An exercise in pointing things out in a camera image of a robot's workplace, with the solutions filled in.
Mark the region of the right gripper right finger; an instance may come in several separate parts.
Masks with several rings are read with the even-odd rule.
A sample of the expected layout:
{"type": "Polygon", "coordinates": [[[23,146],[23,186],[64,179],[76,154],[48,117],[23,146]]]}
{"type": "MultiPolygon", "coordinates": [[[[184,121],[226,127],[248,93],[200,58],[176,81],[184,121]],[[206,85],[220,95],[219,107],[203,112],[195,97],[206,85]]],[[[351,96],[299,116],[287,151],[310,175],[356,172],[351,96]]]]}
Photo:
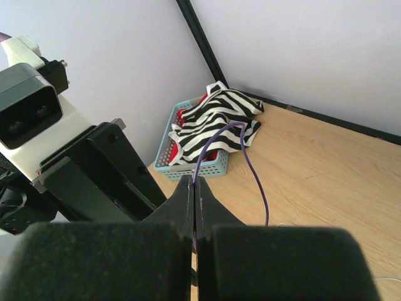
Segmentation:
{"type": "Polygon", "coordinates": [[[200,300],[378,300],[360,245],[344,229],[248,226],[194,190],[200,300]]]}

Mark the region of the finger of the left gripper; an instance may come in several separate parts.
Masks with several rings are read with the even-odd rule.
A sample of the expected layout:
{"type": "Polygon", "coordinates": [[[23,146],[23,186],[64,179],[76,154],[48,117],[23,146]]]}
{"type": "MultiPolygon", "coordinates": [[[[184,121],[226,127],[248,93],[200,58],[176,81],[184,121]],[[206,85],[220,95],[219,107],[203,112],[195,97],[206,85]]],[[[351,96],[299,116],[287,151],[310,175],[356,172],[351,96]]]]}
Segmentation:
{"type": "Polygon", "coordinates": [[[100,124],[89,134],[88,140],[118,174],[117,182],[133,192],[143,205],[156,210],[163,204],[165,194],[117,124],[100,124]]]}

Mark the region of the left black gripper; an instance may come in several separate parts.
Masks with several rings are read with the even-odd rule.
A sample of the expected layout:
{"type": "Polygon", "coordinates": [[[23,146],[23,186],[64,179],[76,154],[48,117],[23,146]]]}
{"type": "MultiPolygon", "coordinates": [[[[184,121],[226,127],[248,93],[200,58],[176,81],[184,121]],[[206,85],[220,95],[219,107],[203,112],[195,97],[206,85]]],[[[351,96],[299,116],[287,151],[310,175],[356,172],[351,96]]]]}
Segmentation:
{"type": "Polygon", "coordinates": [[[52,221],[142,221],[156,210],[133,184],[114,175],[91,147],[85,130],[40,163],[34,183],[19,171],[1,177],[1,229],[21,234],[29,225],[52,221]]]}

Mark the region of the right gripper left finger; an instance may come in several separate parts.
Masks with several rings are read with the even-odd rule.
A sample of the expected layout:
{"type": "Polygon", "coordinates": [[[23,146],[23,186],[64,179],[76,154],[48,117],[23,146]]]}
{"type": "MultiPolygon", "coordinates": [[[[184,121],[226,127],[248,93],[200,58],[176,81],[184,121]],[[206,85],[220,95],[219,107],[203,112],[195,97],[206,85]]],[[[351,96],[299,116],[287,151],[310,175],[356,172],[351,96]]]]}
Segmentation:
{"type": "Polygon", "coordinates": [[[140,223],[36,223],[1,276],[2,300],[189,300],[192,178],[140,223]]]}

